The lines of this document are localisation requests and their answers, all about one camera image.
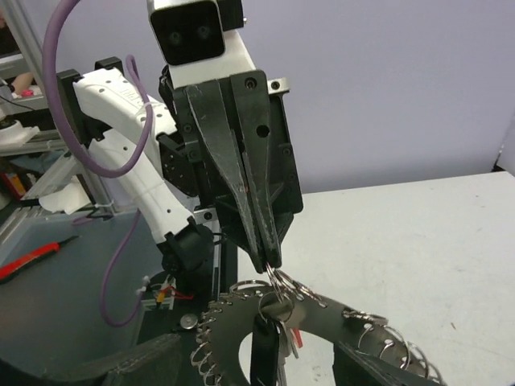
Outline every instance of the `red wire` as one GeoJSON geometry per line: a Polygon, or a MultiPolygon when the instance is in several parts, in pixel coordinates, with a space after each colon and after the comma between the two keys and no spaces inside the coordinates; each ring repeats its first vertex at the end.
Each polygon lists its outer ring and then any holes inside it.
{"type": "Polygon", "coordinates": [[[172,290],[174,292],[173,296],[174,296],[174,298],[176,298],[178,300],[192,300],[193,299],[193,295],[185,295],[185,294],[179,292],[173,285],[169,285],[167,288],[162,289],[161,293],[165,294],[169,290],[172,290]]]}

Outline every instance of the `red tool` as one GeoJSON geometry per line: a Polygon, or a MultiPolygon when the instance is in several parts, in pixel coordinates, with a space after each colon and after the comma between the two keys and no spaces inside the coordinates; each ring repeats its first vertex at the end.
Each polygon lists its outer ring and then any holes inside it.
{"type": "Polygon", "coordinates": [[[24,269],[29,268],[30,266],[39,263],[40,261],[51,257],[58,253],[61,248],[63,248],[67,243],[72,240],[75,240],[78,236],[72,236],[68,239],[61,241],[60,243],[50,243],[44,245],[41,248],[37,248],[35,251],[28,253],[24,257],[20,257],[18,260],[13,261],[12,263],[6,265],[5,267],[0,268],[0,285],[5,284],[8,281],[14,279],[17,275],[19,275],[24,269]]]}

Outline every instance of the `white table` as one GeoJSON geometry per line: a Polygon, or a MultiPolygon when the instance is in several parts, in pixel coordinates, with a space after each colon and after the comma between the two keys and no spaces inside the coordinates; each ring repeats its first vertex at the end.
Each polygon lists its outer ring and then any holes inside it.
{"type": "MultiPolygon", "coordinates": [[[[284,270],[382,314],[450,386],[515,382],[515,178],[476,175],[304,196],[284,270]]],[[[240,279],[257,274],[241,253],[240,279]]],[[[288,384],[334,385],[332,346],[303,334],[288,384]]],[[[241,349],[249,369],[249,337],[241,349]]]]}

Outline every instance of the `white wall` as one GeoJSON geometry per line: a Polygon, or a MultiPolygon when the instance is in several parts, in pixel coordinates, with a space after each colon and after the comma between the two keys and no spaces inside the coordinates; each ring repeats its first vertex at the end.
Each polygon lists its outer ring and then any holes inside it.
{"type": "MultiPolygon", "coordinates": [[[[57,0],[23,0],[43,34],[57,0]]],[[[84,0],[60,69],[137,56],[155,93],[163,60],[143,0],[84,0]]],[[[515,107],[512,0],[244,0],[258,67],[287,76],[305,191],[488,172],[515,107]]]]}

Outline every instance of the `bunch of keys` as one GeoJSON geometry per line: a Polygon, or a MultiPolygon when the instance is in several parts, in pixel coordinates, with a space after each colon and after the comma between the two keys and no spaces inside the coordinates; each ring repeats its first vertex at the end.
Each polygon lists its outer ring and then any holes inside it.
{"type": "Polygon", "coordinates": [[[279,319],[259,314],[254,319],[250,360],[251,386],[286,386],[286,358],[298,359],[302,346],[298,331],[279,319]]]}

